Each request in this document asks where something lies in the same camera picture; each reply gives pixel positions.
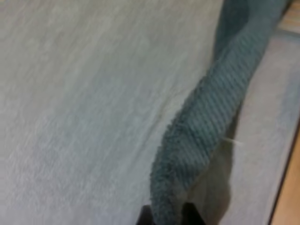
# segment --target wooden edge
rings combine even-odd
[[[271,225],[300,224],[300,126],[295,137]]]

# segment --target ribbed fabric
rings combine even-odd
[[[215,58],[164,134],[150,175],[157,225],[177,224],[177,196],[208,167],[288,0],[225,0]]]

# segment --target gray fabric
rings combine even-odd
[[[287,1],[257,0],[248,7],[245,4],[244,0],[233,0],[229,5],[225,2],[215,61],[184,103],[158,149],[150,177],[157,225],[177,224],[178,196],[208,167]],[[235,5],[234,10],[241,9],[241,13],[232,14],[228,10],[231,5]]]

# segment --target white surface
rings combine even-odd
[[[220,6],[3,3],[0,224],[134,224],[165,126],[209,63]],[[251,83],[222,224],[266,221],[299,112],[299,49],[275,38]]]

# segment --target teal towel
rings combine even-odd
[[[288,0],[225,0],[207,75],[167,128],[150,175],[157,225],[176,225],[178,196],[208,167]]]

